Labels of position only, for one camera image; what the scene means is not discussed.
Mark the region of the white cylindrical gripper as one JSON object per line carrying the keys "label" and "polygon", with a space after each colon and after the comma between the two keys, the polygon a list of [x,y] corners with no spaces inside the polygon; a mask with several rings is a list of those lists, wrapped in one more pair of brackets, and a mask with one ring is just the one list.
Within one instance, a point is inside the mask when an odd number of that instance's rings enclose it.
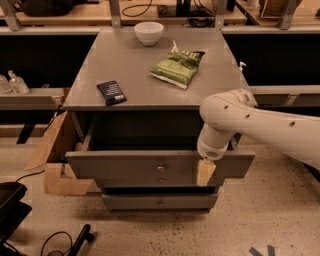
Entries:
{"label": "white cylindrical gripper", "polygon": [[232,132],[212,128],[208,124],[203,125],[197,141],[197,151],[204,158],[198,162],[198,186],[206,186],[208,184],[216,169],[213,161],[220,160],[224,156],[232,136]]}

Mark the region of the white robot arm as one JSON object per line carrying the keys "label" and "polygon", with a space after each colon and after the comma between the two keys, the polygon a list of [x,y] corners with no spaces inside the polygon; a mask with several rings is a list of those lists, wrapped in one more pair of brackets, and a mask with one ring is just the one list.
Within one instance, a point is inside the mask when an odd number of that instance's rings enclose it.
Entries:
{"label": "white robot arm", "polygon": [[305,164],[320,181],[320,118],[259,109],[253,94],[235,89],[206,97],[197,150],[210,161],[223,158],[229,141],[245,135]]}

